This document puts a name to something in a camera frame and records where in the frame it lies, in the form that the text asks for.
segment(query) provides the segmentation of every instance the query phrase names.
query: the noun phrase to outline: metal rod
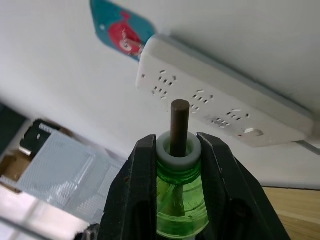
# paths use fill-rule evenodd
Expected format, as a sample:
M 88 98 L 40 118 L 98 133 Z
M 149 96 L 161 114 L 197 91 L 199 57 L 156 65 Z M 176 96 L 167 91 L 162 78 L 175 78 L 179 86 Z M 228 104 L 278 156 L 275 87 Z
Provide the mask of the metal rod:
M 176 158 L 186 156 L 188 124 L 189 124 L 189 102 L 178 99 L 171 103 L 171 152 Z

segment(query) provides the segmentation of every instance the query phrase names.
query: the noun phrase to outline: teal sticker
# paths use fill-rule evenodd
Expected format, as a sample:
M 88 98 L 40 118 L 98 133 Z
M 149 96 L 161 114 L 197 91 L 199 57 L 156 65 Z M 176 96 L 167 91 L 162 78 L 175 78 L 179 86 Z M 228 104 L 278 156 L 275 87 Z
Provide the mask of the teal sticker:
M 156 31 L 146 19 L 105 0 L 91 0 L 97 37 L 108 47 L 139 60 L 143 46 Z

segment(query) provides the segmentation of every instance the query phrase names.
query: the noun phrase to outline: plastic container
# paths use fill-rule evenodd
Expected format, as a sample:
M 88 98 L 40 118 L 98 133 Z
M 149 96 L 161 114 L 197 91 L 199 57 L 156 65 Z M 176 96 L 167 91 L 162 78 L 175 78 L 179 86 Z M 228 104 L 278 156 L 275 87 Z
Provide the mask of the plastic container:
M 187 239 L 208 224 L 201 181 L 201 144 L 188 133 L 186 157 L 172 157 L 170 132 L 157 148 L 157 233 L 167 239 Z

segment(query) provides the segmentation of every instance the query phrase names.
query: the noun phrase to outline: white power strip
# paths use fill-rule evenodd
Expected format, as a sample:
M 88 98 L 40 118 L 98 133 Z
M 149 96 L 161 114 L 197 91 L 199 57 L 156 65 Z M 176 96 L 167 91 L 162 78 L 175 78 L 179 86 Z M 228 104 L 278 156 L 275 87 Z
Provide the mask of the white power strip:
M 167 106 L 176 99 L 189 101 L 192 117 L 251 147 L 312 134 L 307 110 L 163 35 L 147 42 L 136 85 Z

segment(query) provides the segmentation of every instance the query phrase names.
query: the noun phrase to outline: red cartoon figure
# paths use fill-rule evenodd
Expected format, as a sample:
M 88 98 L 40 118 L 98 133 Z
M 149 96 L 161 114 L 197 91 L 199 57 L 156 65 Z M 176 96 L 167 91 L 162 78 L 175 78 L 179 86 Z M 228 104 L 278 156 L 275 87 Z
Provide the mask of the red cartoon figure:
M 111 41 L 122 52 L 131 55 L 139 56 L 143 50 L 143 44 L 138 34 L 128 24 L 130 15 L 126 12 L 121 12 L 124 20 L 118 21 L 110 25 L 108 33 Z

